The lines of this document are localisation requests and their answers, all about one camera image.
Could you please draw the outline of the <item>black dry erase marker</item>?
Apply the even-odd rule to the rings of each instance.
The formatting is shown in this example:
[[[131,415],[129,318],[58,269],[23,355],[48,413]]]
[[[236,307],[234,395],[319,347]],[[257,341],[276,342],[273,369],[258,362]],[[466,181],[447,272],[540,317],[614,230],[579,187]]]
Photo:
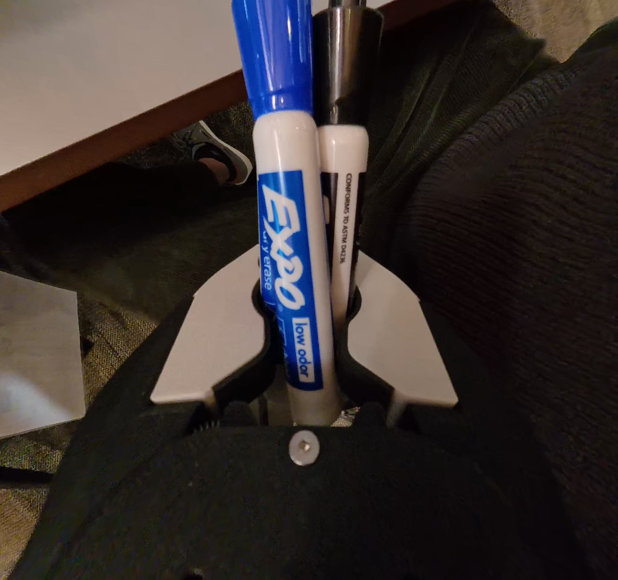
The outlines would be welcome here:
[[[383,24],[382,14],[368,7],[367,0],[329,0],[313,18],[314,120],[336,335],[355,291],[368,166],[367,123]]]

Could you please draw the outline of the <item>blue dry erase marker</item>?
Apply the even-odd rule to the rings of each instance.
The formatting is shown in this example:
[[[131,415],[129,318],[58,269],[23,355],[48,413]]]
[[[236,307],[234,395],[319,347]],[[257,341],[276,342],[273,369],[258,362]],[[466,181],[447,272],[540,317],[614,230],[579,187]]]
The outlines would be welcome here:
[[[276,320],[292,421],[329,426],[342,411],[318,131],[312,0],[232,0],[255,119],[261,297]]]

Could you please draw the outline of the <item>grey metal desk foot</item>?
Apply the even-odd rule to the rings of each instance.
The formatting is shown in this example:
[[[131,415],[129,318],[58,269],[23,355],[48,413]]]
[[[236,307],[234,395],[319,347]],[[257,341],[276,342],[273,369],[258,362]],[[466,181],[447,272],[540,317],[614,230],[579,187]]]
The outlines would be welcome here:
[[[76,292],[1,272],[1,438],[85,412]]]

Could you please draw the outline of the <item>person's black sweater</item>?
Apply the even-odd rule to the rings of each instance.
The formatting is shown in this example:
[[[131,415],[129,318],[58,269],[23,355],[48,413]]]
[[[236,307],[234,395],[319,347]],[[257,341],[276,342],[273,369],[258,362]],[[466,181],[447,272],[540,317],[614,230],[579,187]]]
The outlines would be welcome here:
[[[548,493],[521,496],[558,579],[617,579],[617,19],[427,170],[389,263],[486,364]]]

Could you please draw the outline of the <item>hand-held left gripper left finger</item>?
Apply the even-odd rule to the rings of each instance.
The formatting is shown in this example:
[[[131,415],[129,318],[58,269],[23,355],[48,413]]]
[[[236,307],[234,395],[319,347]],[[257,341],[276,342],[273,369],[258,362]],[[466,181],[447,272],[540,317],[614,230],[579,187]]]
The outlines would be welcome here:
[[[156,405],[200,401],[221,415],[231,401],[251,402],[271,382],[260,361],[269,327],[259,293],[259,246],[212,275],[194,294],[150,400]]]

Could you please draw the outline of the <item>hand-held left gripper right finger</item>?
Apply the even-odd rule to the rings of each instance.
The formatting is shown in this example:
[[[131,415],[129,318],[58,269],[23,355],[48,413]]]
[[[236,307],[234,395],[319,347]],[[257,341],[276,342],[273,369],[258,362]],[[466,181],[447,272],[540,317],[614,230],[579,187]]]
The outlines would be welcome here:
[[[341,340],[344,392],[357,406],[380,404],[387,425],[400,422],[408,406],[456,406],[457,393],[420,299],[370,257],[358,259],[356,279]]]

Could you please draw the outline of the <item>grey sneaker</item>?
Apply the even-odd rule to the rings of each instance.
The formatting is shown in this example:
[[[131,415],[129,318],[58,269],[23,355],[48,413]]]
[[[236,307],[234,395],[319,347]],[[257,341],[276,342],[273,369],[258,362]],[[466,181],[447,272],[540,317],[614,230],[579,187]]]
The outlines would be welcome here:
[[[242,186],[253,171],[251,160],[223,141],[205,120],[182,128],[169,138],[179,151],[205,165],[220,185]]]

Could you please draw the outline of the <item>person's dark green pants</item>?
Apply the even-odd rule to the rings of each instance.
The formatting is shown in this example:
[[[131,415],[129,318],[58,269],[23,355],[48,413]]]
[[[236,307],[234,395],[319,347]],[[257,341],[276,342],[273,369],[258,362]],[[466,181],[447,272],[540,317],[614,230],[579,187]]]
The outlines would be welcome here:
[[[360,249],[384,262],[426,171],[551,63],[489,0],[382,40]],[[1,271],[158,320],[258,241],[257,185],[219,184],[163,139],[1,214]]]

